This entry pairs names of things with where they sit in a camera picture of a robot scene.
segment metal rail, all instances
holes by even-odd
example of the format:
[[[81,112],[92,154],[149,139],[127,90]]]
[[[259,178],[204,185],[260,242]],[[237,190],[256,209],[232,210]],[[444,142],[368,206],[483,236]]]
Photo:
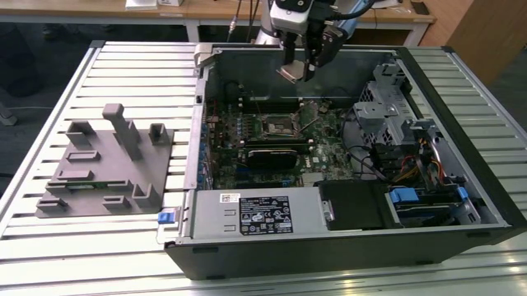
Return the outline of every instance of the metal rail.
[[[73,119],[111,128],[105,103],[127,107],[137,128],[176,129],[165,202],[181,203],[193,100],[193,44],[112,43],[89,49],[0,202],[3,295],[524,295],[527,234],[438,265],[191,281],[156,243],[156,215],[37,219],[32,214],[55,172]],[[512,118],[455,55],[411,49],[518,207],[527,214],[527,140]],[[423,114],[428,110],[416,98]]]

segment white object on desk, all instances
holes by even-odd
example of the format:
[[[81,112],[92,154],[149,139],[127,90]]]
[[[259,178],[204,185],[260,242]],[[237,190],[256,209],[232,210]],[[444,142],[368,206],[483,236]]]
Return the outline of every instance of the white object on desk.
[[[157,9],[157,0],[125,0],[127,10],[155,10]]]
[[[380,2],[375,2],[372,8],[380,9],[380,8],[387,8],[387,7],[392,7],[392,6],[398,6],[398,5],[402,5],[398,0],[383,0]]]
[[[157,0],[159,5],[180,6],[184,0]]]

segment power supply label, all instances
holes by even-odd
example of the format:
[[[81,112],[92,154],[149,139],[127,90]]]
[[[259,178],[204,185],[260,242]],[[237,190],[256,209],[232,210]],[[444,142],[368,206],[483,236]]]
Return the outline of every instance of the power supply label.
[[[292,233],[291,207],[288,196],[240,197],[240,233]]]

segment circuit board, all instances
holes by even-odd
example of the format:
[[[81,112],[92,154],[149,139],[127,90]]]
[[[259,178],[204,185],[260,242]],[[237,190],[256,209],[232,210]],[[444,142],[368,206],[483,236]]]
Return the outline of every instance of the circuit board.
[[[354,178],[339,137],[347,109],[331,109],[322,100],[299,102],[292,113],[244,113],[235,104],[215,108],[208,117],[215,189],[304,187]],[[296,162],[287,169],[255,169],[253,150],[291,153]]]

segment blue latch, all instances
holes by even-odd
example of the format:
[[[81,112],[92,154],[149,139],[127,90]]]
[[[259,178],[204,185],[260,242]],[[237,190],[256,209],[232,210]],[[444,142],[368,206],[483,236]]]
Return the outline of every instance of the blue latch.
[[[458,187],[456,191],[458,191],[458,194],[459,194],[462,200],[466,201],[468,198],[467,189],[464,189],[464,187]]]
[[[395,188],[390,192],[390,198],[392,199],[392,203],[419,201],[418,192],[415,192],[414,188]]]
[[[157,224],[173,224],[175,223],[175,212],[157,214]]]

